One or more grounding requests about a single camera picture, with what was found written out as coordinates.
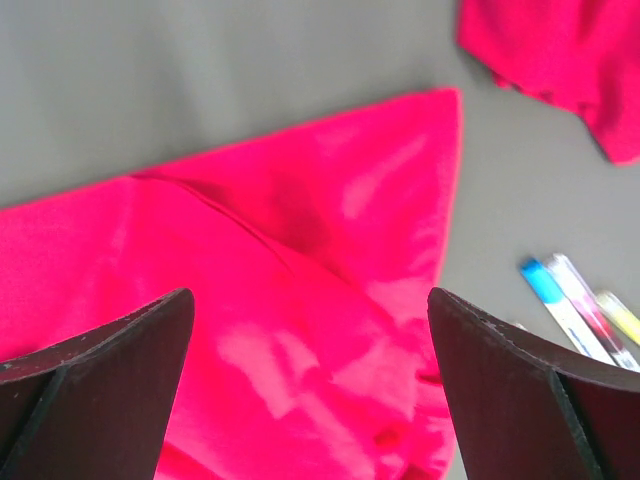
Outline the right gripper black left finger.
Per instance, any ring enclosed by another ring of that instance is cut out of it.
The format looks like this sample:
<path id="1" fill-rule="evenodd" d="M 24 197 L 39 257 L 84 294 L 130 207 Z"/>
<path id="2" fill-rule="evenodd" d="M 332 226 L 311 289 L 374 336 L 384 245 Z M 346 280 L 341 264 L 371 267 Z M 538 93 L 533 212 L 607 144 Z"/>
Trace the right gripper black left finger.
<path id="1" fill-rule="evenodd" d="M 151 479 L 194 323 L 175 290 L 1 364 L 4 479 Z"/>

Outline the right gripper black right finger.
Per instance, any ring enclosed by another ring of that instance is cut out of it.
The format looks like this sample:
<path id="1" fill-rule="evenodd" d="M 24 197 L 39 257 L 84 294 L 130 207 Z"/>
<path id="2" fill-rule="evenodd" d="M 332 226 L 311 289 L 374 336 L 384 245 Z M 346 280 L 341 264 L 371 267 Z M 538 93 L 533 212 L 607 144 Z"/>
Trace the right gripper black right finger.
<path id="1" fill-rule="evenodd" d="M 434 288 L 428 317 L 470 479 L 636 479 L 639 375 Z"/>

